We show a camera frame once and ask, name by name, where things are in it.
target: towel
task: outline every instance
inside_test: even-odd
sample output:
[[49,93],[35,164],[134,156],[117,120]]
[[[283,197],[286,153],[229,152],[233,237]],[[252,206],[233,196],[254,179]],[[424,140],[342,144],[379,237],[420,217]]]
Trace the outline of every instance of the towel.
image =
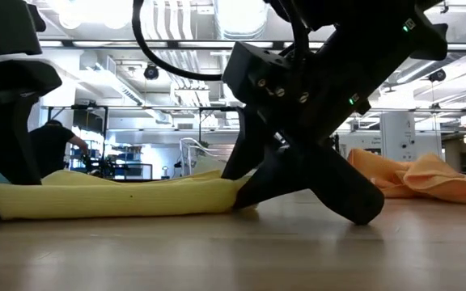
[[366,150],[351,150],[349,163],[375,184],[386,198],[429,197],[466,204],[466,175],[435,154],[415,162],[395,162]]

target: screw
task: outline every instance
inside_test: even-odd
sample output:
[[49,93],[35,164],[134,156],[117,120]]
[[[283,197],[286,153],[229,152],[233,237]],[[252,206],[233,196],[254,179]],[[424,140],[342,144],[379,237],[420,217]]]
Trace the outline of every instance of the screw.
[[303,93],[303,95],[301,95],[301,97],[299,97],[299,102],[300,103],[305,103],[305,102],[307,102],[307,99],[308,99],[308,92],[305,92],[305,93]]
[[276,93],[276,96],[278,96],[278,97],[283,97],[283,95],[285,95],[285,89],[283,89],[281,87],[278,87],[278,88],[276,88],[274,93]]

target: table surface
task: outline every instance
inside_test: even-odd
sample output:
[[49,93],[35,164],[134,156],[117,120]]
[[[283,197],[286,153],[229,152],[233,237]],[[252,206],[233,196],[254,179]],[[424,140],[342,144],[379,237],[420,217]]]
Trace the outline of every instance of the table surface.
[[257,211],[0,224],[0,290],[466,290],[466,205],[353,226],[310,192]]

